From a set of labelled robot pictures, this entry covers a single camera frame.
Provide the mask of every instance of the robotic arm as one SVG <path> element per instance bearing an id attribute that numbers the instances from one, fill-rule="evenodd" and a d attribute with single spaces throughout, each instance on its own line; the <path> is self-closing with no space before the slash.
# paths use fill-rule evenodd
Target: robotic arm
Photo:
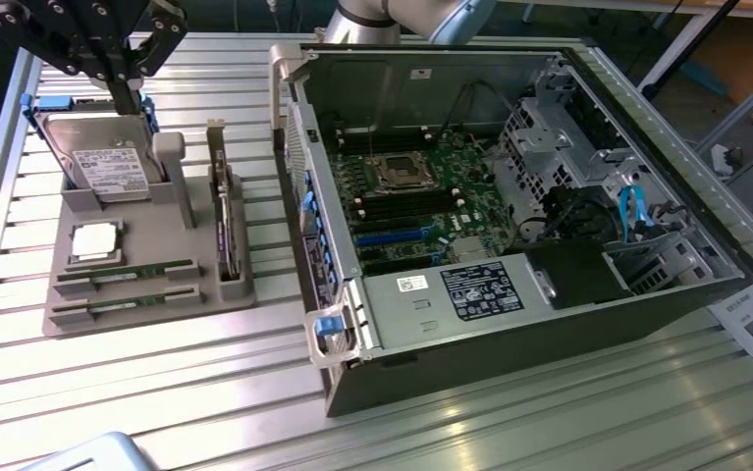
<path id="1" fill-rule="evenodd" d="M 403 25 L 434 44 L 464 44 L 494 8 L 496 0 L 339 0 L 323 40 L 395 44 Z"/>
<path id="2" fill-rule="evenodd" d="M 150 10 L 152 35 L 128 41 Z M 143 77 L 150 77 L 187 33 L 176 0 L 0 0 L 0 34 L 70 76 L 84 72 L 111 93 L 120 115 L 140 113 Z"/>

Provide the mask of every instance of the motherboard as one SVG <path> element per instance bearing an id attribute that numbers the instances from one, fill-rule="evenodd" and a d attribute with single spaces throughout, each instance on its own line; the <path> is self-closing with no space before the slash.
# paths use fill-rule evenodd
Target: motherboard
<path id="1" fill-rule="evenodd" d="M 330 156 L 366 275 L 501 254 L 512 210 L 470 134 L 445 131 L 425 150 Z"/>

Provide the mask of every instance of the warning label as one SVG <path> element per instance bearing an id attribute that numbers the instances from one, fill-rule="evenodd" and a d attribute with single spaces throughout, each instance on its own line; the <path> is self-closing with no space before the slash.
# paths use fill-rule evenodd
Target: warning label
<path id="1" fill-rule="evenodd" d="M 134 148 L 75 150 L 74 157 L 96 194 L 150 189 Z"/>
<path id="2" fill-rule="evenodd" d="M 502 262 L 441 272 L 457 317 L 473 321 L 524 309 Z"/>

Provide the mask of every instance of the aluminum extrusion table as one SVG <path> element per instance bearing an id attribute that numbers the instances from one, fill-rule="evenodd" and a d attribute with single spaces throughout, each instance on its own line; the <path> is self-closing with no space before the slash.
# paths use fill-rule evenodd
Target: aluminum extrusion table
<path id="1" fill-rule="evenodd" d="M 361 413 L 323 417 L 269 124 L 274 42 L 190 34 L 146 91 L 207 169 L 226 120 L 259 305 L 68 339 L 41 309 L 62 174 L 17 109 L 0 122 L 0 469 L 116 430 L 160 468 L 676 470 L 753 467 L 753 360 L 699 311 L 649 338 Z M 480 38 L 504 41 L 504 38 Z M 92 93 L 21 52 L 17 94 Z"/>

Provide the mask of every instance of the gray 3d-printed holder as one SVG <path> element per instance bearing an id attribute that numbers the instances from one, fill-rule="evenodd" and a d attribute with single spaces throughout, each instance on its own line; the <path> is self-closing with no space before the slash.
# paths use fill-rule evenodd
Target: gray 3d-printed holder
<path id="1" fill-rule="evenodd" d="M 49 273 L 49 288 L 41 330 L 49 337 L 102 331 L 166 320 L 244 309 L 254 304 L 253 273 L 247 250 L 247 227 L 240 180 L 234 176 L 232 221 L 240 277 L 223 280 L 218 264 L 218 231 L 210 179 L 186 179 L 179 167 L 183 157 L 183 137 L 155 134 L 155 155 L 164 163 L 171 181 L 150 185 L 151 200 L 100 205 L 94 192 L 63 190 L 64 204 Z M 66 274 L 99 273 L 71 271 L 68 259 L 72 231 L 83 224 L 119 221 L 118 253 L 122 265 L 150 265 L 175 260 L 191 260 L 191 266 L 167 268 L 163 276 L 147 279 L 94 283 L 59 281 Z M 82 305 L 140 297 L 162 296 L 163 303 L 104 309 L 63 309 Z"/>

